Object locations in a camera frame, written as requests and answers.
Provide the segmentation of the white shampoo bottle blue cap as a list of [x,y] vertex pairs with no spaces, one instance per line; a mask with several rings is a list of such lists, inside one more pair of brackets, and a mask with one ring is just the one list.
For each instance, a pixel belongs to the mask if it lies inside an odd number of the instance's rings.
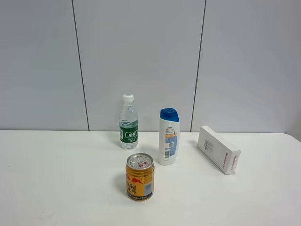
[[174,108],[160,111],[158,162],[160,165],[175,163],[180,137],[180,121]]

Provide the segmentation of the clear water bottle green label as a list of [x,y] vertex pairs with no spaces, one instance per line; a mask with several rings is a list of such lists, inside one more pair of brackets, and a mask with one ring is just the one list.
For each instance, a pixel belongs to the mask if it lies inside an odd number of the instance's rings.
[[138,113],[133,105],[134,95],[123,95],[119,116],[120,143],[123,149],[134,150],[138,146]]

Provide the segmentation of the white cardboard box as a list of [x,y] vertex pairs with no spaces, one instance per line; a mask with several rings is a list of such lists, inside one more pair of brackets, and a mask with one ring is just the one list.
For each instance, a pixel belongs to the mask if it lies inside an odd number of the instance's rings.
[[208,126],[200,128],[197,147],[225,174],[236,174],[241,150]]

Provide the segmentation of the gold red bull can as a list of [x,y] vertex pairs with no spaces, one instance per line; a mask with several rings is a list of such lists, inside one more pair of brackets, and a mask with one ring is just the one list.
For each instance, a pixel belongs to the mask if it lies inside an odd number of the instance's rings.
[[128,157],[126,164],[127,195],[130,199],[143,202],[154,193],[155,167],[153,158],[146,153]]

